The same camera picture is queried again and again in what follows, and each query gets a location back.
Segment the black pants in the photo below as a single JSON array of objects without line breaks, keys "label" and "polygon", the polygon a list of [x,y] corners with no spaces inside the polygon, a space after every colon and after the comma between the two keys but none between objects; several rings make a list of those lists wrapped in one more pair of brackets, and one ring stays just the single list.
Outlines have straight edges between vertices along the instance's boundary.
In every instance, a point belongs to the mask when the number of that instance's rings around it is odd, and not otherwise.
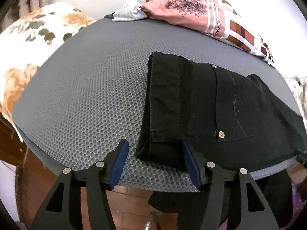
[{"label": "black pants", "polygon": [[186,143],[224,169],[253,172],[305,150],[306,130],[259,76],[154,52],[136,156],[185,170]]}]

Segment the purple patterned clothing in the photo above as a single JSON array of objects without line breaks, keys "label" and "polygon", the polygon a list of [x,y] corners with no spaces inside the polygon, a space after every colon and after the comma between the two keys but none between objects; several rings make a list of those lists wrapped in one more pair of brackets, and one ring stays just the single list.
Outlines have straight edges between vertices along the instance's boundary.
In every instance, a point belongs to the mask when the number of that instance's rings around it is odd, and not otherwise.
[{"label": "purple patterned clothing", "polygon": [[287,171],[256,180],[280,229],[289,229],[306,205],[302,184],[295,184]]}]

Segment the grey mesh mattress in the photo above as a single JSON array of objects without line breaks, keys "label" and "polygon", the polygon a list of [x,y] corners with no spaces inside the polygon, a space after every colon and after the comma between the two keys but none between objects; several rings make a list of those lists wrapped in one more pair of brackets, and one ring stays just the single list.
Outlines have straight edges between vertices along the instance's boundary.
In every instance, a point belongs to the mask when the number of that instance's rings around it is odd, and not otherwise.
[{"label": "grey mesh mattress", "polygon": [[189,176],[135,157],[154,51],[256,74],[293,111],[299,108],[282,75],[260,58],[200,32],[163,21],[104,18],[63,43],[38,69],[12,118],[27,147],[54,174],[82,170],[129,142],[120,185],[195,192]]}]

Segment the floral pillow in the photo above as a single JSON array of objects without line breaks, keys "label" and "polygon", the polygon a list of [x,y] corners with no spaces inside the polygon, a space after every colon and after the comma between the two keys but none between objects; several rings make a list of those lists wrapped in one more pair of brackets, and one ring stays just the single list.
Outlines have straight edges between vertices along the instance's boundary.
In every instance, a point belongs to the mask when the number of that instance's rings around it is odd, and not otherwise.
[{"label": "floral pillow", "polygon": [[15,103],[38,68],[94,22],[73,5],[57,2],[25,15],[1,33],[1,115],[10,126]]}]

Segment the pink checkered blanket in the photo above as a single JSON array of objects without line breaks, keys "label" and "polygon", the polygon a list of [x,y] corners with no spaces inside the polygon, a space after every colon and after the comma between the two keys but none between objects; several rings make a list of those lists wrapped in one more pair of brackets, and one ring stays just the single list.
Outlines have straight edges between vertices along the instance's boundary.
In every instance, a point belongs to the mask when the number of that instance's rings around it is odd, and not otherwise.
[{"label": "pink checkered blanket", "polygon": [[198,31],[274,64],[256,27],[226,0],[146,0],[140,10],[150,19]]}]

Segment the white striped cloth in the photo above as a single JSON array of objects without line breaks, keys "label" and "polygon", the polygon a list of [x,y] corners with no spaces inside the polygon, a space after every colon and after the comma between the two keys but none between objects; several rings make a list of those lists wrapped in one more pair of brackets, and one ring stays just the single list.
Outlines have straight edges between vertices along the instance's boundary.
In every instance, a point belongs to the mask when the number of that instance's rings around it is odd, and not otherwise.
[{"label": "white striped cloth", "polygon": [[146,0],[137,0],[120,6],[113,14],[112,22],[136,21],[147,18],[141,10]]}]

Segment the beige curtain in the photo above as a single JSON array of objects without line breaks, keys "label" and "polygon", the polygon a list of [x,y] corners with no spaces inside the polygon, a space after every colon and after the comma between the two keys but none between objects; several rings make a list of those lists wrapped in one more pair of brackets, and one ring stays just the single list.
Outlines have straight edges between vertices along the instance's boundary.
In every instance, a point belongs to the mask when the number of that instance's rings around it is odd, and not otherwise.
[{"label": "beige curtain", "polygon": [[1,21],[1,32],[18,19],[47,5],[48,0],[15,0]]}]

